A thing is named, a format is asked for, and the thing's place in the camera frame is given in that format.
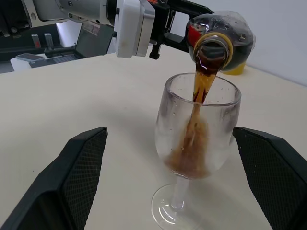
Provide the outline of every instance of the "black gripper pad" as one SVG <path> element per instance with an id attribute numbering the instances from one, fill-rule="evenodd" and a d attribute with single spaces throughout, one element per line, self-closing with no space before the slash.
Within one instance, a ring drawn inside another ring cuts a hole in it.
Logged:
<path id="1" fill-rule="evenodd" d="M 284 139 L 235 127 L 249 187 L 273 230 L 307 230 L 307 162 Z"/>
<path id="2" fill-rule="evenodd" d="M 106 138 L 107 129 L 96 128 L 70 139 L 1 230 L 83 230 L 97 191 Z"/>

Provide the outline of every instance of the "wine glass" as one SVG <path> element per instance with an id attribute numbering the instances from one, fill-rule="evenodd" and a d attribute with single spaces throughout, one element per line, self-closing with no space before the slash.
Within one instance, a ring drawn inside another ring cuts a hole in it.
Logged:
<path id="1" fill-rule="evenodd" d="M 195 230 L 200 225 L 185 196 L 189 180 L 205 178 L 225 163 L 239 116 L 240 90 L 216 77 L 205 102 L 198 104 L 194 136 L 188 137 L 194 77 L 183 73 L 166 82 L 155 127 L 158 155 L 178 176 L 176 184 L 158 189 L 152 198 L 153 217 L 164 230 Z M 187 138 L 193 138 L 191 146 L 186 146 Z"/>

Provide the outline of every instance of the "table surface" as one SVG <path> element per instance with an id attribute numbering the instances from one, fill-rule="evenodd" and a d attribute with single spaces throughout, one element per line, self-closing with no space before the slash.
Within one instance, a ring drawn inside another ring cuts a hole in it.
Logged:
<path id="1" fill-rule="evenodd" d="M 159 160 L 154 126 L 166 80 L 194 71 L 188 54 L 159 60 L 114 54 L 0 75 L 0 224 L 73 136 L 107 127 L 100 182 L 86 229 L 158 230 L 151 198 L 175 181 Z M 307 89 L 246 67 L 224 76 L 242 91 L 238 126 L 286 139 L 306 159 Z M 269 230 L 237 151 L 213 176 L 193 181 L 204 230 Z"/>

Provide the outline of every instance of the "brown liquid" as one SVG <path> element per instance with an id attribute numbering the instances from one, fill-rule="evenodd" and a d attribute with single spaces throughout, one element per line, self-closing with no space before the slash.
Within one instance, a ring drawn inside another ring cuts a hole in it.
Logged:
<path id="1" fill-rule="evenodd" d="M 209 175 L 205 166 L 208 145 L 208 125 L 200 118 L 201 103 L 205 101 L 217 72 L 224 64 L 225 53 L 217 50 L 217 55 L 206 56 L 211 46 L 200 47 L 196 55 L 196 74 L 194 81 L 194 106 L 179 145 L 166 159 L 166 165 L 176 174 L 190 179 Z"/>

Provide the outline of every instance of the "bottle neck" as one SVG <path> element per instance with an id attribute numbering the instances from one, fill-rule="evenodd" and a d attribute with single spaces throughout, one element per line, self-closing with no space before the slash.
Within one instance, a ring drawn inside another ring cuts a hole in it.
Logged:
<path id="1" fill-rule="evenodd" d="M 207 56 L 208 60 L 223 57 L 222 69 L 225 68 L 232 59 L 232 43 L 230 39 L 222 33 L 210 32 L 200 37 L 194 47 L 194 60 L 200 50 Z"/>

